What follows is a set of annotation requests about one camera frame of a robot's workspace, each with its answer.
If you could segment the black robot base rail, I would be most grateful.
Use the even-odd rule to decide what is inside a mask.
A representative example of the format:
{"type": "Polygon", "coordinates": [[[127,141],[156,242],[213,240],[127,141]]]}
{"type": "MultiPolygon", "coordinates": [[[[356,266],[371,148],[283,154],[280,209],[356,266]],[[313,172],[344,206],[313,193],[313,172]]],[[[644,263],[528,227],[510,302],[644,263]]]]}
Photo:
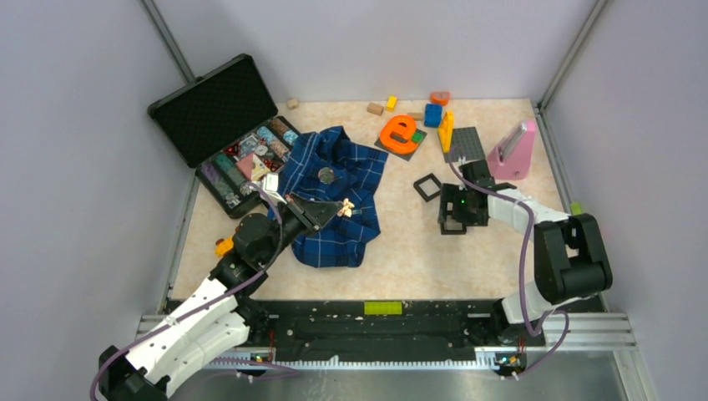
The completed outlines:
{"type": "Polygon", "coordinates": [[[244,301],[268,318],[205,367],[263,369],[469,368],[524,364],[543,347],[524,329],[497,332],[493,301],[401,301],[400,316],[367,316],[366,301],[244,301]]]}

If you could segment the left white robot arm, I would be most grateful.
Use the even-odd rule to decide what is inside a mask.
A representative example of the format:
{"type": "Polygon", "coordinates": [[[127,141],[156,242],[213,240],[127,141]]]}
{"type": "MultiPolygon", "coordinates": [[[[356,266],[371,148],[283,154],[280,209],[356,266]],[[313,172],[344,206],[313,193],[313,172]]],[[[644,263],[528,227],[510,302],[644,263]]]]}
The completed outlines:
{"type": "Polygon", "coordinates": [[[226,243],[228,250],[186,301],[143,337],[124,348],[107,348],[90,399],[167,400],[222,353],[265,340],[267,313],[243,302],[297,237],[321,232],[336,217],[351,216],[354,205],[348,199],[261,194],[273,216],[243,217],[226,243]]]}

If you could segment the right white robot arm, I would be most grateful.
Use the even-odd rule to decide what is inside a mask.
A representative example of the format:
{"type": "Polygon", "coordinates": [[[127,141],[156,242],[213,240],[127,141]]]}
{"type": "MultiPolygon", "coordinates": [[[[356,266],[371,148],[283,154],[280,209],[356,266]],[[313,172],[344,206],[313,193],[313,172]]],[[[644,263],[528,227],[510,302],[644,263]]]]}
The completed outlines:
{"type": "Polygon", "coordinates": [[[480,185],[463,176],[483,160],[451,167],[465,189],[481,195],[489,218],[522,234],[518,290],[493,304],[492,338],[511,344],[525,330],[535,337],[544,320],[566,304],[611,288],[613,273],[596,218],[556,211],[514,185],[480,185]]]}

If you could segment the silver flower brooch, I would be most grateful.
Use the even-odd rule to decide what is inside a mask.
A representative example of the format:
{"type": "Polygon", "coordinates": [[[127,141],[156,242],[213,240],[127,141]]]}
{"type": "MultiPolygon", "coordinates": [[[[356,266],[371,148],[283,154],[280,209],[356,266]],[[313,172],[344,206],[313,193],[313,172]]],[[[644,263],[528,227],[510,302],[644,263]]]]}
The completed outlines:
{"type": "Polygon", "coordinates": [[[355,208],[355,205],[348,198],[345,198],[341,203],[341,209],[337,212],[337,215],[344,217],[352,217],[352,215],[354,214],[353,210],[355,208]]]}

